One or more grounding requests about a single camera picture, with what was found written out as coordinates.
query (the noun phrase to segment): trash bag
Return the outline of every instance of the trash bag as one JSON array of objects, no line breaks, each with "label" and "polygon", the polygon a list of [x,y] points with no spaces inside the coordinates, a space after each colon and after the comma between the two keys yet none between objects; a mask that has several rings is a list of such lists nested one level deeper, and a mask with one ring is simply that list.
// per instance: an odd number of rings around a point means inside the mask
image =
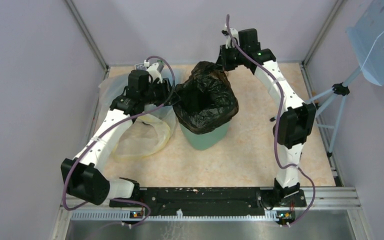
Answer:
[{"label": "trash bag", "polygon": [[194,134],[206,134],[239,111],[226,74],[213,62],[200,61],[189,79],[175,88],[181,101],[173,106],[178,121]]},{"label": "trash bag", "polygon": [[[182,69],[173,69],[176,80],[181,79]],[[161,72],[163,78],[172,81],[168,69]],[[100,126],[104,121],[110,105],[119,96],[128,84],[129,74],[105,79],[99,85],[99,115],[96,125]],[[156,106],[147,105],[145,111]],[[140,116],[134,124],[121,136],[111,155],[115,160],[137,159],[152,155],[163,149],[173,135],[176,128],[176,115],[171,106],[165,106],[150,114]]]}]

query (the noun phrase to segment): beige table surface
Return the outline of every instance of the beige table surface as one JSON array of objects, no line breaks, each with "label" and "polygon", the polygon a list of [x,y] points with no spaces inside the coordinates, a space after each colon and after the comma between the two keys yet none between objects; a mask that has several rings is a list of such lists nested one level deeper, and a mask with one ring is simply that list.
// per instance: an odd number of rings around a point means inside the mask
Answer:
[{"label": "beige table surface", "polygon": [[[195,65],[175,65],[186,70],[186,81]],[[304,79],[297,63],[280,64],[280,69],[296,93],[308,99]],[[129,73],[133,67],[111,67],[109,77]],[[104,175],[136,180],[141,187],[271,187],[278,166],[274,157],[273,122],[276,106],[264,85],[245,67],[228,73],[239,112],[233,117],[227,135],[211,148],[199,151],[184,137],[179,123],[161,151],[135,160],[107,162]],[[301,168],[316,186],[334,186],[319,129],[313,127],[305,143]],[[311,186],[300,175],[301,186]]]}]

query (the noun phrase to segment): trash bin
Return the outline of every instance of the trash bin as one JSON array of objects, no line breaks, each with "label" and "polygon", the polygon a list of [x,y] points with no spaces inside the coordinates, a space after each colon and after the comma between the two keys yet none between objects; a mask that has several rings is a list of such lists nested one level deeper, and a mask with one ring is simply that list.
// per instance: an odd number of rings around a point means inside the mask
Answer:
[{"label": "trash bin", "polygon": [[195,149],[208,149],[226,136],[239,104],[226,74],[215,63],[199,62],[175,91],[181,100],[173,106],[174,113]]}]

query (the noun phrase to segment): robotic arm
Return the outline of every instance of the robotic arm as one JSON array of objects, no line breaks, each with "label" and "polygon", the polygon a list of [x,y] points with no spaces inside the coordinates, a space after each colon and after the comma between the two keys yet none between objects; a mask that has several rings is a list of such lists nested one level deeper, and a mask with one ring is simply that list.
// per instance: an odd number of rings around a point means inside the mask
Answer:
[{"label": "robotic arm", "polygon": [[162,105],[174,87],[170,85],[168,78],[162,78],[164,65],[161,62],[146,67],[147,70],[136,69],[129,74],[128,85],[123,94],[112,101],[102,125],[86,147],[73,160],[66,158],[62,162],[61,173],[66,182],[70,170],[80,159],[67,183],[68,194],[100,205],[105,199],[129,199],[134,191],[139,190],[137,182],[125,178],[107,180],[102,171],[120,137],[135,121],[129,119],[130,116],[142,113],[145,105]]},{"label": "robotic arm", "polygon": [[[300,163],[302,149],[307,141],[307,136],[310,135],[312,131],[316,107],[312,103],[306,104],[294,92],[282,75],[272,51],[270,49],[261,50],[256,29],[251,28],[237,31],[234,28],[230,28],[232,35],[232,37],[230,37],[227,26],[225,25],[221,32],[227,36],[226,44],[220,46],[219,56],[216,62],[221,69],[231,71],[237,66],[244,65],[265,85],[268,93],[277,105],[280,104],[281,100],[281,92],[277,86],[277,82],[282,87],[284,101],[282,103],[281,117],[278,119],[279,129],[277,136],[279,160],[282,166],[288,164],[298,165]],[[271,73],[271,76],[244,57],[238,49],[235,48],[233,41],[253,60],[264,65]],[[279,169],[274,180],[274,195],[277,200],[281,201],[284,198],[298,193],[299,190],[298,169],[296,167]]]}]

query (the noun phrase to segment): wall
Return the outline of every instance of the wall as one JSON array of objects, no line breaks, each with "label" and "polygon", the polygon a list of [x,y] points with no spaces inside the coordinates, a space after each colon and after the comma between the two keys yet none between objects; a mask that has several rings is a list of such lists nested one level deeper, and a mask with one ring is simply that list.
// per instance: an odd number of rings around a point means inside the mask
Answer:
[{"label": "wall", "polygon": [[[308,66],[318,93],[344,81],[358,66],[345,32],[371,1],[349,0]],[[333,154],[347,186],[355,186],[375,239],[384,239],[384,86],[362,74],[350,86]],[[323,117],[333,124],[340,100]]]},{"label": "wall", "polygon": [[0,240],[46,240],[103,70],[62,0],[0,0]]},{"label": "wall", "polygon": [[301,61],[335,0],[74,0],[109,65],[150,55],[172,63],[215,62],[230,14],[237,30],[255,28],[279,61]]}]

